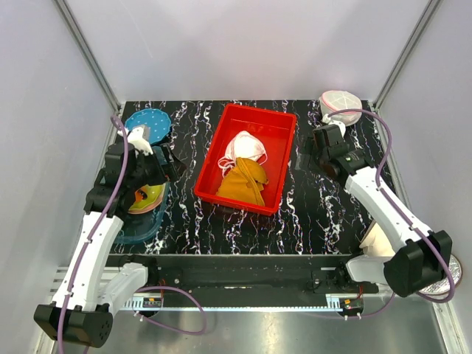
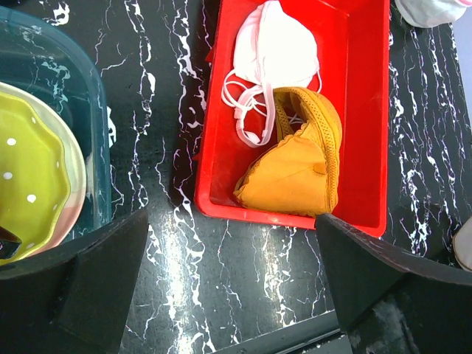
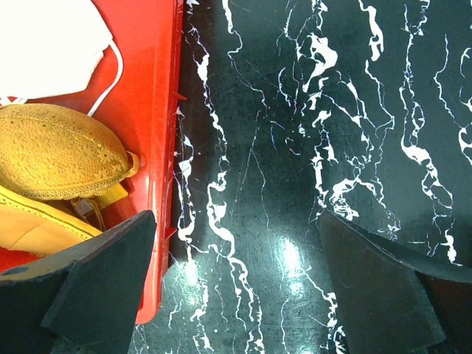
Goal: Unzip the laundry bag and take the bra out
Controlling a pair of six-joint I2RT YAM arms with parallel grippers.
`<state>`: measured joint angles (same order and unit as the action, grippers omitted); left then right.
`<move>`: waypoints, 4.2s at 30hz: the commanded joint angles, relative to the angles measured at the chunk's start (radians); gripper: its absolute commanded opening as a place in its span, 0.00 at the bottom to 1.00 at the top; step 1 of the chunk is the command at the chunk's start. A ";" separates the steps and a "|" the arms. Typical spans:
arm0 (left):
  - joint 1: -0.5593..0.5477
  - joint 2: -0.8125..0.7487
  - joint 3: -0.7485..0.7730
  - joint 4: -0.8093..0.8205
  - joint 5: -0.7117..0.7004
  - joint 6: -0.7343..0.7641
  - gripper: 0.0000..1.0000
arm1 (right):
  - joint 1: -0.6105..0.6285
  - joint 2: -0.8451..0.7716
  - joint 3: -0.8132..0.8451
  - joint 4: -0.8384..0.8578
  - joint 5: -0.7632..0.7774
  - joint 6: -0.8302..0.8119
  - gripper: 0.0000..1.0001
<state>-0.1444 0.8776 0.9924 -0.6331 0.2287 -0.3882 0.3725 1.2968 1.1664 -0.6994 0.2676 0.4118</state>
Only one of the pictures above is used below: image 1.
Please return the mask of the white pink mesh laundry bag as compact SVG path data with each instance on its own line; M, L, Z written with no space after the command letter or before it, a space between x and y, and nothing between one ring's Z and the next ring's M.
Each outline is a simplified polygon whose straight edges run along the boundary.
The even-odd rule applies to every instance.
M326 91L320 96L319 105L322 113L322 121L325 124L336 120L344 123L346 126L351 126L356 124L361 118L361 112L357 111L334 114L333 116L328 117L329 114L332 114L335 111L341 111L348 108L362 109L361 100L348 91Z

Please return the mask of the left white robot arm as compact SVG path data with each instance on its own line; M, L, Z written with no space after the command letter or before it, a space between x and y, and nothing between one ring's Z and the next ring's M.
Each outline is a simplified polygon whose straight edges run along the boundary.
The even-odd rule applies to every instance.
M106 286L100 281L138 189L178 181L185 169L165 143L143 150L135 143L108 147L86 195L80 239L66 276L51 302L35 309L33 319L48 337L59 344L100 348L125 302L138 289L150 292L158 286L157 264L143 256L130 256Z

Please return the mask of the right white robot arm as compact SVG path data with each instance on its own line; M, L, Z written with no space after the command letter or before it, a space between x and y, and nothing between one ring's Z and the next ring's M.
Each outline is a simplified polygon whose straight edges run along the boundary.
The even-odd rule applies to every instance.
M338 126L314 131L313 152L323 171L371 214L393 250L391 256L363 253L348 260L334 276L339 290L348 293L361 282L371 282L407 297L441 280L454 284L451 237L445 231L433 232L416 218L381 179L372 160L350 148Z

